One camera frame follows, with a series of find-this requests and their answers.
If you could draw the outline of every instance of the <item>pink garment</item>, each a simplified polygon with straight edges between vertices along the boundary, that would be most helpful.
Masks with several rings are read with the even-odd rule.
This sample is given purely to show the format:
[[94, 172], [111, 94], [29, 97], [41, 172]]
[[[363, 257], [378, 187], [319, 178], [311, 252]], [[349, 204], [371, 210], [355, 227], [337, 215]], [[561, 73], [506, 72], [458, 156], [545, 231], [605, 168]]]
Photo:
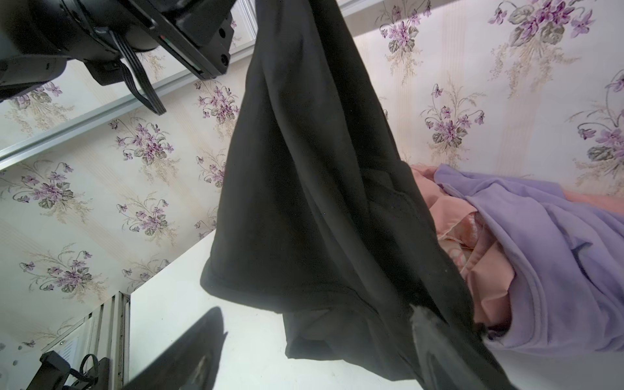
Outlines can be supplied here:
[[440, 246], [466, 280], [474, 321], [486, 326], [511, 322], [509, 285], [515, 272], [500, 243], [467, 201], [448, 195], [433, 175], [437, 167], [412, 165], [412, 174], [436, 224]]
[[607, 197], [603, 195], [583, 195], [574, 191], [563, 190], [563, 194], [570, 202], [589, 203], [608, 212], [624, 215], [624, 198]]

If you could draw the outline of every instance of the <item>white tabletop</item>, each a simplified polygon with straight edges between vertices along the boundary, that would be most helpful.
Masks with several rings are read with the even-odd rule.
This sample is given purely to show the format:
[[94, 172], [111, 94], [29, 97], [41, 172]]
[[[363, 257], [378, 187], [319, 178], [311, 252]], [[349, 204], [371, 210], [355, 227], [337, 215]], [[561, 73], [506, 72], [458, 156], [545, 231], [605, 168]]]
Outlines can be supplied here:
[[[130, 302], [130, 378], [146, 368], [210, 308], [223, 312], [228, 336], [215, 389], [410, 389], [416, 381], [390, 382], [344, 361], [288, 359], [281, 315], [206, 293], [199, 277], [212, 232], [137, 291]], [[543, 358], [496, 352], [522, 390], [622, 389], [624, 354]]]

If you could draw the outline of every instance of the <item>lavender fabric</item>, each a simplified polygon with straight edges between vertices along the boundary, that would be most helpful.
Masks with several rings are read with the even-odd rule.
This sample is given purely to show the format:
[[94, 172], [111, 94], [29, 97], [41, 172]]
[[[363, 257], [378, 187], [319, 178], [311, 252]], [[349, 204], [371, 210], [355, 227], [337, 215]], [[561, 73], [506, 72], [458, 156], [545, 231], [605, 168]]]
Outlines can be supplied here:
[[479, 210], [516, 277], [512, 324], [491, 348], [543, 355], [624, 350], [624, 216], [565, 199], [556, 183], [460, 173], [435, 181]]

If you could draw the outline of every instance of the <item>black cloth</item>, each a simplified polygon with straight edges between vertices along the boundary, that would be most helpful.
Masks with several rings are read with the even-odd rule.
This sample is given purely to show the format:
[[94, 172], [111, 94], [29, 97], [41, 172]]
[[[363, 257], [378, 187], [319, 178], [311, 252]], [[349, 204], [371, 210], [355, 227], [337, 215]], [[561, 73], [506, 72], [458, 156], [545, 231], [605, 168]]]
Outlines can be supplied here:
[[283, 313], [291, 358], [422, 380], [411, 303], [502, 372], [473, 330], [469, 291], [437, 243], [336, 1], [256, 10], [203, 288]]

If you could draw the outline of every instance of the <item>pink cloth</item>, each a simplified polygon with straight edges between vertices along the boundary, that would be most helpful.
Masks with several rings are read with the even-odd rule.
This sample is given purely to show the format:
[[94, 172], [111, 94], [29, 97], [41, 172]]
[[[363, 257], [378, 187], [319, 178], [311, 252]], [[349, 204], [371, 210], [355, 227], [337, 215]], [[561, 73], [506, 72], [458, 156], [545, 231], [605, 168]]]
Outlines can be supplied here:
[[563, 194], [570, 202], [589, 203], [608, 212], [624, 215], [624, 198], [607, 197], [603, 195], [583, 195], [582, 193], [563, 190]]
[[466, 280], [474, 321], [487, 326], [511, 322], [509, 285], [515, 272], [500, 243], [467, 201], [448, 195], [434, 181], [437, 167], [412, 165], [412, 174], [436, 224], [440, 246]]

